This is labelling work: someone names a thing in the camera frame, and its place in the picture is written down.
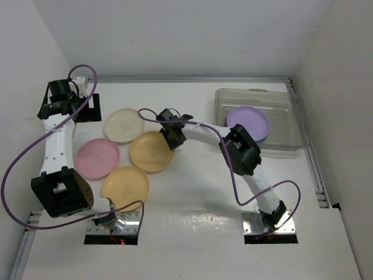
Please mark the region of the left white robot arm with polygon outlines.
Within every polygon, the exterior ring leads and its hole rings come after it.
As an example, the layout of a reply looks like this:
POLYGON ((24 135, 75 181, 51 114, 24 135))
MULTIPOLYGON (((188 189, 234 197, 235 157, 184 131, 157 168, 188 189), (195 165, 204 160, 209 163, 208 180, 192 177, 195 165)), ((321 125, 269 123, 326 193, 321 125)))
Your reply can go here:
POLYGON ((40 175, 31 180, 31 189, 50 217, 93 214, 96 226, 111 228, 117 221, 114 203, 108 198, 95 199, 88 182, 73 163, 72 139, 77 123, 101 121, 100 98, 88 98, 84 77, 51 81, 37 117, 45 132, 44 162, 40 175))

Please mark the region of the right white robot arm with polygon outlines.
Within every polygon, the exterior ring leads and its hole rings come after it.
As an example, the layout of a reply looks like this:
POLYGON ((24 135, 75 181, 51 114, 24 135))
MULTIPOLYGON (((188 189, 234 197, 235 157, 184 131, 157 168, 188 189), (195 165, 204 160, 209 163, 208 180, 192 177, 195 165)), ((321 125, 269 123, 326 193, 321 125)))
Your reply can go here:
POLYGON ((241 176, 258 204, 262 223, 274 231, 286 212, 284 202, 276 195, 261 167, 261 150, 242 125, 218 127, 193 120, 191 115, 174 115, 169 109, 156 115, 162 125, 160 132, 168 147, 174 150, 186 140, 196 140, 221 150, 231 178, 241 176))

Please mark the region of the purple plate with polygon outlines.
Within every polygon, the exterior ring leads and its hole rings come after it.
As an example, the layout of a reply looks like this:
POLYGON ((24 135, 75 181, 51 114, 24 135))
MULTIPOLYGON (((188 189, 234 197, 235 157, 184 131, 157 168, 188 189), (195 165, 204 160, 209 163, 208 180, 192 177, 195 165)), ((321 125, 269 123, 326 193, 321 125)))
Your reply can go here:
POLYGON ((242 125, 256 141, 270 132, 270 122, 259 109, 251 106, 240 106, 231 110, 227 116, 228 127, 242 125))
POLYGON ((266 134, 263 138, 256 140, 256 143, 262 143, 262 142, 266 141, 266 139, 268 138, 268 136, 269 136, 269 133, 266 134))

